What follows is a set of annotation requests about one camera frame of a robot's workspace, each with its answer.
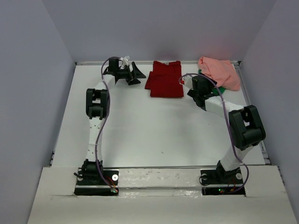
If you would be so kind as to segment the red t shirt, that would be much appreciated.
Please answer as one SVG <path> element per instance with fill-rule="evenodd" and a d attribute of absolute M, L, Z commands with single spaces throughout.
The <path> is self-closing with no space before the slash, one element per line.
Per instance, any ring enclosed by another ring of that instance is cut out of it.
<path fill-rule="evenodd" d="M 150 90 L 152 98 L 182 98 L 184 90 L 178 81 L 180 77 L 180 61 L 168 64 L 154 61 L 153 70 L 149 73 L 145 89 Z"/>

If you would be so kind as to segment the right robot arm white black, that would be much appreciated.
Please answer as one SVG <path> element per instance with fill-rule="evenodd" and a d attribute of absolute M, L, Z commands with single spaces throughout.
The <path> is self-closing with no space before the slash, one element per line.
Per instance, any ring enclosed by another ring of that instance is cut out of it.
<path fill-rule="evenodd" d="M 216 169 L 205 174 L 205 184 L 209 181 L 226 183 L 240 173 L 245 156 L 266 137 L 258 109 L 253 105 L 226 101 L 217 82 L 203 74 L 188 74 L 181 83 L 189 89 L 188 96 L 199 108 L 224 118 L 226 122 L 231 147 L 218 161 Z"/>

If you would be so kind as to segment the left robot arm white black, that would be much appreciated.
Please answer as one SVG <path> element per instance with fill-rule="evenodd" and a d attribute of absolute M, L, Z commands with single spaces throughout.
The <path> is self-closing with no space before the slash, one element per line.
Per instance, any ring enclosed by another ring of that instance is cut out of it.
<path fill-rule="evenodd" d="M 76 173 L 80 180 L 99 184 L 102 181 L 112 188 L 110 182 L 104 177 L 102 159 L 102 133 L 109 117 L 111 97 L 105 75 L 114 77 L 117 83 L 124 79 L 128 85 L 140 84 L 140 79 L 146 76 L 137 68 L 135 62 L 129 62 L 130 56 L 108 58 L 100 69 L 100 82 L 95 87 L 86 90 L 85 112 L 89 119 L 89 142 L 87 154 L 81 170 Z"/>

